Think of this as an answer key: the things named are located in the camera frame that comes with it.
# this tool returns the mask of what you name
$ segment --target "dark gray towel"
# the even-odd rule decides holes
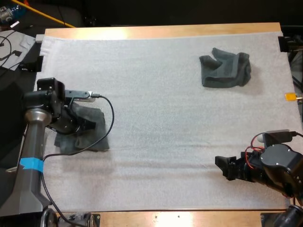
[[[105,135],[105,119],[104,113],[97,108],[88,108],[80,106],[76,103],[73,104],[73,111],[80,117],[83,117],[89,121],[96,123],[95,130],[88,130],[81,134],[75,133],[73,135],[56,135],[54,145],[60,147],[61,153],[69,154],[77,150],[88,147],[92,143],[96,142],[99,138]],[[89,150],[101,151],[108,150],[109,145],[107,138],[94,145]]]
[[[228,88],[244,86],[250,80],[250,56],[246,53],[229,53],[213,48],[212,54],[201,56],[202,85],[204,87]]]

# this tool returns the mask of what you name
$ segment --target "blue tape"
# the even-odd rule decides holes
[[[24,157],[20,159],[20,165],[24,166],[23,169],[34,169],[43,173],[43,161],[35,157]]]

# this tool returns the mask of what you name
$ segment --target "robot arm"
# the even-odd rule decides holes
[[[27,131],[12,194],[0,207],[0,226],[37,226],[38,223],[42,227],[58,226],[55,212],[48,208],[50,201],[40,193],[45,128],[60,134],[95,129],[95,122],[79,117],[71,108],[73,101],[93,101],[95,97],[99,95],[89,91],[65,90],[64,84],[55,78],[38,80],[37,91],[24,95]],[[78,226],[94,227],[95,224],[90,215],[84,215]]]
[[[240,179],[266,185],[288,198],[296,198],[302,206],[303,155],[283,144],[291,142],[296,135],[301,136],[288,130],[261,133],[258,140],[264,142],[263,149],[241,152],[238,159],[216,156],[215,164],[229,181]],[[296,205],[289,206],[284,213],[275,214],[269,221],[262,220],[263,227],[301,227],[302,224],[303,209]]]

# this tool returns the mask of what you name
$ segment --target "wooden table edge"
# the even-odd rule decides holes
[[[45,35],[65,39],[124,40],[173,38],[199,35],[281,32],[279,23],[246,23],[214,25],[84,27],[46,29]]]

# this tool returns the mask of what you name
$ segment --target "yellow cable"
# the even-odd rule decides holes
[[[34,8],[32,8],[32,7],[30,7],[30,6],[27,6],[26,4],[23,4],[22,2],[20,2],[20,1],[18,1],[18,0],[11,0],[11,1],[13,1],[14,3],[17,3],[18,5],[23,6],[23,7],[27,8],[27,9],[29,9],[29,10],[31,10],[31,11],[37,13],[37,14],[40,14],[40,15],[43,16],[43,17],[49,18],[49,19],[51,19],[51,20],[53,20],[53,21],[56,21],[56,22],[58,22],[58,23],[64,25],[64,22],[63,22],[63,21],[58,20],[58,19],[56,19],[56,18],[54,18],[54,17],[51,17],[50,15],[47,15],[47,14],[45,14],[45,13],[43,13],[43,12],[40,12],[40,11],[38,11],[38,10],[36,10],[36,9],[34,9]],[[65,25],[66,25],[67,27],[75,27],[75,26],[70,25],[70,24],[68,24],[68,23],[65,23]]]

